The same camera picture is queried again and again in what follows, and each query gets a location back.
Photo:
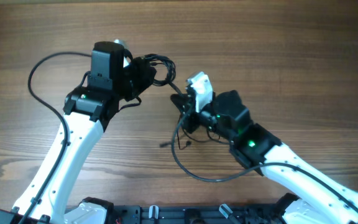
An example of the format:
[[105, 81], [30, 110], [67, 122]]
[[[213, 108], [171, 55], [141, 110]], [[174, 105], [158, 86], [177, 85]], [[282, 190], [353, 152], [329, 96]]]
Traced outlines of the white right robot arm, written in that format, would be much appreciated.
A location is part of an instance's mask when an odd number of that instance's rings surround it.
[[290, 190], [275, 207], [284, 223], [358, 223], [358, 192], [346, 188], [296, 155], [288, 145], [253, 122], [237, 91], [201, 101], [197, 93], [170, 99], [180, 111], [177, 128], [200, 126], [226, 139], [229, 152], [244, 168]]

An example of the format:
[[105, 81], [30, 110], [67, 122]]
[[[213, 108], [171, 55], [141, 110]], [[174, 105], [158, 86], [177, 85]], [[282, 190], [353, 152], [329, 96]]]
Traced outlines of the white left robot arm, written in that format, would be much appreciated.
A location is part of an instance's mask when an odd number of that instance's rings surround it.
[[90, 151], [101, 139], [120, 101], [138, 100], [154, 82], [151, 57], [134, 58], [120, 42], [97, 42], [88, 55], [91, 68], [65, 98], [60, 127], [42, 165], [10, 211], [0, 209], [0, 223], [112, 223], [111, 202], [86, 198], [66, 211], [68, 198]]

